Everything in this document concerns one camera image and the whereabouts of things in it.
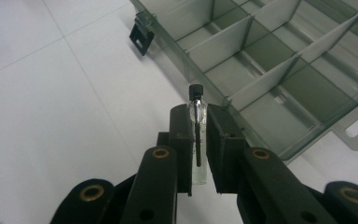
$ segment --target transparent tube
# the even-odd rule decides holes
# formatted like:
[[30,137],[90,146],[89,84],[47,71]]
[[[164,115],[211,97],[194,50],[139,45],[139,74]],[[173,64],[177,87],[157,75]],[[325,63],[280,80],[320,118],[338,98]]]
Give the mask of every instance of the transparent tube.
[[195,100],[188,104],[188,113],[191,119],[193,134],[196,136],[196,123],[200,124],[200,166],[197,163],[196,141],[193,143],[193,169],[192,183],[193,185],[201,185],[206,183],[206,109],[207,105],[201,100]]

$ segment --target glass vial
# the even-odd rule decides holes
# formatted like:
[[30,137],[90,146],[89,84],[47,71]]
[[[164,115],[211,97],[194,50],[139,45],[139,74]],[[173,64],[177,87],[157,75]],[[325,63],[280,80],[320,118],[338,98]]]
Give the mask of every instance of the glass vial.
[[189,87],[190,102],[187,111],[191,119],[191,126],[194,134],[193,142],[193,185],[206,183],[206,111],[207,105],[202,102],[202,85],[191,85]]

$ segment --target brass screw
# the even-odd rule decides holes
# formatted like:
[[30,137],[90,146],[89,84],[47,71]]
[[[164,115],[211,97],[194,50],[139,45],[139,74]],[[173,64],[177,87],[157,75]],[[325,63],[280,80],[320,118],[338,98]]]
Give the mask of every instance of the brass screw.
[[260,160],[268,160],[269,159],[269,153],[264,149],[254,149],[252,151],[252,154],[254,157],[260,159]]
[[166,158],[170,155],[170,152],[165,148],[158,148],[153,150],[153,156],[158,159]]
[[339,193],[348,201],[358,204],[358,190],[350,187],[342,187]]
[[92,202],[103,196],[104,189],[101,185],[90,185],[80,192],[80,199],[84,202]]

